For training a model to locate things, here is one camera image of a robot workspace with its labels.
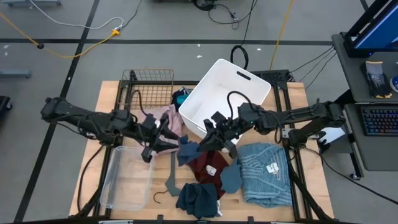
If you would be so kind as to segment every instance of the keyboard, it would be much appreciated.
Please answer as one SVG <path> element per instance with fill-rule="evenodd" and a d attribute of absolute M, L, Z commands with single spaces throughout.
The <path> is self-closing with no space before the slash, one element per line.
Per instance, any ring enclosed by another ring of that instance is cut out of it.
<path fill-rule="evenodd" d="M 398 136 L 398 106 L 360 106 L 367 136 Z"/>
<path fill-rule="evenodd" d="M 288 70 L 256 71 L 250 73 L 271 84 L 276 82 L 291 82 L 292 79 Z"/>

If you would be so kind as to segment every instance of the pink cloth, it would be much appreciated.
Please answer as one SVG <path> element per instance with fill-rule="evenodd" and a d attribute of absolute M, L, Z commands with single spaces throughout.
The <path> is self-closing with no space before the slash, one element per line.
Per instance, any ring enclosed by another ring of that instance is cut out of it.
<path fill-rule="evenodd" d="M 174 132 L 176 135 L 181 137 L 183 121 L 182 121 L 180 114 L 176 112 L 174 105 L 164 106 L 161 108 L 153 108 L 153 109 L 148 109 L 148 110 L 144 110 L 144 111 L 145 111 L 145 113 L 153 114 L 154 118 L 156 118 L 156 119 L 160 119 L 162 117 L 162 115 L 164 113 L 166 113 L 169 116 L 169 129 L 172 132 Z M 146 116 L 141 111 L 139 111 L 139 114 L 137 117 L 138 122 L 140 122 L 140 123 L 143 122 L 145 120 L 145 117 Z M 164 136 L 160 136 L 160 140 L 178 145 L 178 140 L 167 139 L 167 138 L 164 138 Z M 156 155 L 174 152 L 177 150 L 178 150 L 178 148 L 164 150 L 162 152 L 159 152 Z"/>

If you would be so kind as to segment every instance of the white cable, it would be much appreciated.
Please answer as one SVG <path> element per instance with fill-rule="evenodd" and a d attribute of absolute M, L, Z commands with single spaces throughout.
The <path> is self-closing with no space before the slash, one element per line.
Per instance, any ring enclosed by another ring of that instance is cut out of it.
<path fill-rule="evenodd" d="M 55 23 L 57 23 L 57 24 L 60 24 L 60 25 L 73 26 L 73 27 L 84 27 L 84 28 L 87 28 L 87 29 L 100 29 L 100 28 L 104 27 L 106 24 L 110 23 L 110 22 L 111 22 L 112 20 L 114 20 L 114 19 L 120 19 L 120 20 L 122 21 L 122 23 L 121 23 L 119 26 L 117 26 L 115 29 L 120 29 L 120 28 L 122 28 L 122 26 L 123 26 L 123 24 L 124 24 L 124 20 L 123 20 L 121 17 L 113 17 L 112 19 L 108 20 L 107 22 L 105 22 L 105 23 L 104 23 L 102 26 L 100 26 L 100 27 L 87 27 L 87 26 L 80 25 L 80 24 L 67 24 L 67 23 L 64 23 L 64 22 L 58 22 L 58 21 L 56 21 L 55 19 L 51 18 L 49 15 L 47 15 L 43 10 L 41 10 L 41 8 L 39 8 L 39 7 L 33 2 L 33 0 L 29 0 L 29 1 L 30 1 L 30 3 L 32 3 L 33 6 L 36 7 L 36 9 L 38 9 L 43 15 L 47 16 L 47 18 L 51 19 L 53 22 L 55 22 Z"/>

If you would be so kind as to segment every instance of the white plastic bin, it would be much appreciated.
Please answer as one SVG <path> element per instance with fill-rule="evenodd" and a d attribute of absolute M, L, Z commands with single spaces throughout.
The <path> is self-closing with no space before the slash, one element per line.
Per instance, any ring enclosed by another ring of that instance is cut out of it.
<path fill-rule="evenodd" d="M 105 208 L 138 211 L 145 207 L 155 167 L 155 158 L 146 163 L 142 148 L 118 146 L 113 150 L 99 199 Z"/>
<path fill-rule="evenodd" d="M 271 90 L 271 85 L 231 62 L 217 60 L 179 109 L 187 128 L 204 138 L 206 128 L 203 120 L 209 119 L 215 124 L 211 116 L 216 111 L 226 118 L 230 117 L 226 96 L 233 90 L 245 94 L 252 103 L 261 105 Z M 234 111 L 233 118 L 237 118 L 238 106 L 247 101 L 238 94 L 232 94 L 229 99 Z"/>

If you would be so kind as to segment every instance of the computer monitor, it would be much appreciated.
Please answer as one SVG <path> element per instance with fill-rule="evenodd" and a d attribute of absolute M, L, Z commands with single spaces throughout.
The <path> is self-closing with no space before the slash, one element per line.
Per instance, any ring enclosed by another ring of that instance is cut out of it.
<path fill-rule="evenodd" d="M 398 0 L 376 0 L 345 34 L 345 47 L 350 57 L 398 51 Z"/>

